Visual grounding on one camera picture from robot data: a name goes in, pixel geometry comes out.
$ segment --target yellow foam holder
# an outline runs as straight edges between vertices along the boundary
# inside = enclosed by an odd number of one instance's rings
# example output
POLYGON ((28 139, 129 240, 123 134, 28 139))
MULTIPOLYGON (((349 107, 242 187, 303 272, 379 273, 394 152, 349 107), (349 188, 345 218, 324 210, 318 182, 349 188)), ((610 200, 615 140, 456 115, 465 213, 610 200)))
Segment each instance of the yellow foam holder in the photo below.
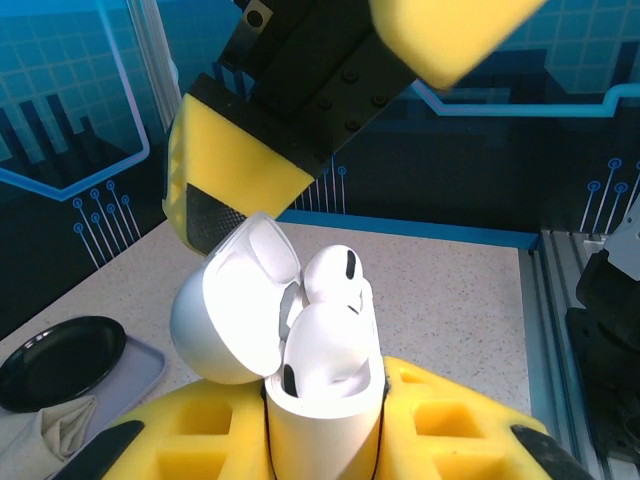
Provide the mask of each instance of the yellow foam holder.
MULTIPOLYGON (((376 480, 549 480, 510 430, 540 422, 402 360, 385 369, 376 480)), ((138 407, 116 425, 145 427, 104 479, 274 479, 261 386, 201 380, 138 407)))
POLYGON ((511 432, 547 433, 540 422, 405 361, 385 358, 385 367, 376 479, 549 479, 511 432))
POLYGON ((168 150, 163 209, 186 245, 187 185, 247 217, 263 211, 276 218, 314 180, 191 94, 174 119, 168 150))
POLYGON ((103 480, 273 479, 261 384, 201 380, 121 417, 144 429, 103 480))

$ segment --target yellow foam block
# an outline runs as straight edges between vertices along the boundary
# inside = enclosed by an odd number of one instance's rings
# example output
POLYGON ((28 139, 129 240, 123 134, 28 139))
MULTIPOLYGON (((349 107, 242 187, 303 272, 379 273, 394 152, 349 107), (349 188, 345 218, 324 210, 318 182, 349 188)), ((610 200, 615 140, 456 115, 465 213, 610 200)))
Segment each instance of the yellow foam block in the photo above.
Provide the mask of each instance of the yellow foam block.
POLYGON ((260 387, 201 380, 121 417, 145 428, 104 480, 273 479, 260 387))
MULTIPOLYGON (((549 480, 510 431, 540 422, 402 360, 385 369, 376 480, 549 480)), ((201 380, 133 410, 116 425, 145 428, 104 479, 272 480, 260 388, 201 380)))
POLYGON ((187 94, 169 138, 164 212, 188 244, 186 185, 246 216, 278 217, 314 178, 187 94))
POLYGON ((425 82, 446 89, 545 0, 369 0, 382 41, 425 82))
POLYGON ((548 480, 512 434, 531 417, 402 360, 385 358, 378 480, 548 480))

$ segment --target screw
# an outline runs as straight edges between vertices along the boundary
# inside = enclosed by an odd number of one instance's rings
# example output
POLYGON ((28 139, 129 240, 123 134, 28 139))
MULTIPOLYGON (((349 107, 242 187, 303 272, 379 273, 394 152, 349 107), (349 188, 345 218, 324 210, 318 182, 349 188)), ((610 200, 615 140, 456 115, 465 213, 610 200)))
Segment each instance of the screw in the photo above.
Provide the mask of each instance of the screw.
POLYGON ((384 107, 387 104, 387 96, 384 93, 376 93, 371 97, 371 103, 374 107, 384 107))
POLYGON ((318 108, 321 110, 329 110, 332 106, 331 100, 327 97, 322 97, 318 99, 318 108))
POLYGON ((357 132, 360 130, 360 123, 357 120, 349 120, 344 124, 344 126, 350 132, 357 132))
POLYGON ((348 84, 356 83, 358 81, 358 72, 353 68, 347 68, 342 72, 342 80, 348 84))

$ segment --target airpods pro case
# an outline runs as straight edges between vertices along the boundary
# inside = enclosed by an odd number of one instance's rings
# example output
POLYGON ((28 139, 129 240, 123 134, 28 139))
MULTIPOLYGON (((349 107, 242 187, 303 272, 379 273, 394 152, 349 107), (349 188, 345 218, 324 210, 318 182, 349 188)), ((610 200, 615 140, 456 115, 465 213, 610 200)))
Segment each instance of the airpods pro case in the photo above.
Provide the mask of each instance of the airpods pro case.
POLYGON ((207 380, 263 379, 279 480, 372 478, 385 371, 371 285, 363 282, 360 315, 370 321, 373 340, 357 387, 343 398, 300 399, 283 388, 282 358, 289 328, 305 306, 301 270, 278 224, 266 214, 253 215, 183 284, 171 311, 173 343, 207 380))

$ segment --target metal frame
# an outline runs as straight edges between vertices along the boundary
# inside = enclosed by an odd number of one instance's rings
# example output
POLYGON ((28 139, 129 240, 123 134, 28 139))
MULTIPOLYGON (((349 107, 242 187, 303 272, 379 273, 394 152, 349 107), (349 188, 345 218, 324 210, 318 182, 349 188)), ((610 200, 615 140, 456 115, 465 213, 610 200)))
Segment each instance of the metal frame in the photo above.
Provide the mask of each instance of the metal frame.
POLYGON ((595 479, 640 480, 636 465, 600 457, 593 449, 564 321, 568 308, 582 307, 575 287, 589 258, 587 250, 602 240, 598 235, 543 231, 537 250, 519 253, 531 409, 595 479))

